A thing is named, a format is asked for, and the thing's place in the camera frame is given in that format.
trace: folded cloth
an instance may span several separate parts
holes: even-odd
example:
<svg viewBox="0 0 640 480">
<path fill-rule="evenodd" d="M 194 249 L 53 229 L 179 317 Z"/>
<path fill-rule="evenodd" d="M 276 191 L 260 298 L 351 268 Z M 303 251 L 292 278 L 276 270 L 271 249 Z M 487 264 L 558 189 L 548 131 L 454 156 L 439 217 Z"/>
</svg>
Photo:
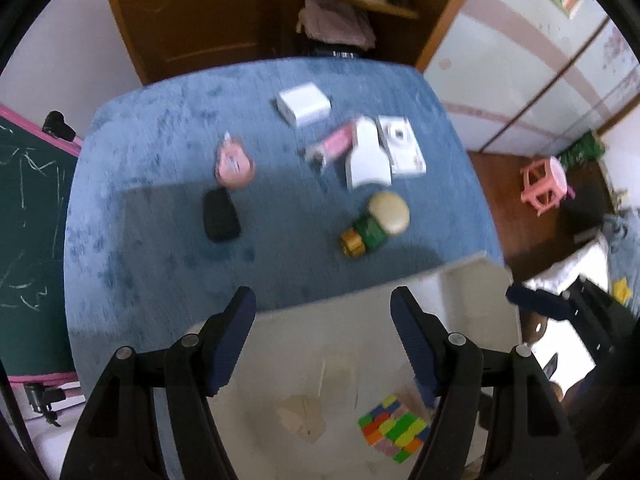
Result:
<svg viewBox="0 0 640 480">
<path fill-rule="evenodd" d="M 331 44 L 354 45 L 363 50 L 376 46 L 367 13 L 333 0 L 305 0 L 298 14 L 298 26 L 308 38 Z"/>
<path fill-rule="evenodd" d="M 625 306 L 640 317 L 640 215 L 628 209 L 620 215 L 605 215 L 602 233 L 609 243 L 609 292 L 628 287 Z"/>
</svg>

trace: blue cloth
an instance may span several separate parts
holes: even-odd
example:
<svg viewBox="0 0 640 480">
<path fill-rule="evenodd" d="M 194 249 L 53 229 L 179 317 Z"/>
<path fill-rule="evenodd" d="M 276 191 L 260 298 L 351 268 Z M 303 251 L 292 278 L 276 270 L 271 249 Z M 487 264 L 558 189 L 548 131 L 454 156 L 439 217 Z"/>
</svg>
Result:
<svg viewBox="0 0 640 480">
<path fill-rule="evenodd" d="M 640 212 L 628 209 L 619 216 L 605 215 L 602 233 L 609 244 L 608 264 L 610 293 L 613 284 L 626 278 L 633 296 L 625 306 L 640 317 Z"/>
<path fill-rule="evenodd" d="M 329 96 L 332 113 L 296 130 L 274 97 L 309 81 Z M 380 188 L 349 192 L 343 160 L 318 176 L 298 150 L 357 113 L 407 116 L 428 170 L 393 180 L 411 210 L 408 231 L 350 260 L 338 237 Z M 259 310 L 271 310 L 478 251 L 502 263 L 468 156 L 413 68 L 334 59 L 217 68 L 114 99 L 97 111 L 91 130 L 72 185 L 64 260 L 70 341 L 87 393 L 116 348 L 167 347 L 220 312 L 239 285 L 255 291 Z M 216 186 L 214 154 L 226 131 L 242 140 L 257 173 L 232 193 L 241 237 L 214 244 L 205 236 L 202 198 Z"/>
</svg>

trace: round beige object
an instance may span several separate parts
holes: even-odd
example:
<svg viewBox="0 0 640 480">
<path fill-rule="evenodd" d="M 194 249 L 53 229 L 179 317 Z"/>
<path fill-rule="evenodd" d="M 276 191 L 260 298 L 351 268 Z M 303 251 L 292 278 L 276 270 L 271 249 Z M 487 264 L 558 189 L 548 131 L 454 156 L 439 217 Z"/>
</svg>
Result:
<svg viewBox="0 0 640 480">
<path fill-rule="evenodd" d="M 399 235 L 409 227 L 409 206 L 396 193 L 376 193 L 369 200 L 368 209 L 390 236 Z"/>
</svg>

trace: white camera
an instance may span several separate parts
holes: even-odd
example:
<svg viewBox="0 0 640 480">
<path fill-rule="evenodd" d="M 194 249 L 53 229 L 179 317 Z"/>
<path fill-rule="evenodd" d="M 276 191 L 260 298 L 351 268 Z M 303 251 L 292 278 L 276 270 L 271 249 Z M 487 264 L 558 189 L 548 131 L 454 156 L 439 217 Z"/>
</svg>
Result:
<svg viewBox="0 0 640 480">
<path fill-rule="evenodd" d="M 406 117 L 379 116 L 380 137 L 395 175 L 419 175 L 427 172 L 414 130 Z"/>
</svg>

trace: wooden cabinet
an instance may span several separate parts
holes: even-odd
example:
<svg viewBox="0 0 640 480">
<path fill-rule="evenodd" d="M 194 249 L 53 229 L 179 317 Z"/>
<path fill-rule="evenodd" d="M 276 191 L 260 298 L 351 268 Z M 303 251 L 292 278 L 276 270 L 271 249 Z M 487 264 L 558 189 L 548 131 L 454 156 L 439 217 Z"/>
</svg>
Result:
<svg viewBox="0 0 640 480">
<path fill-rule="evenodd" d="M 378 44 L 372 57 L 424 70 L 464 1 L 411 0 L 410 10 L 396 7 L 391 14 L 374 4 L 369 19 Z M 148 84 L 213 66 L 295 55 L 295 27 L 304 0 L 110 0 L 110 4 L 136 71 Z"/>
</svg>

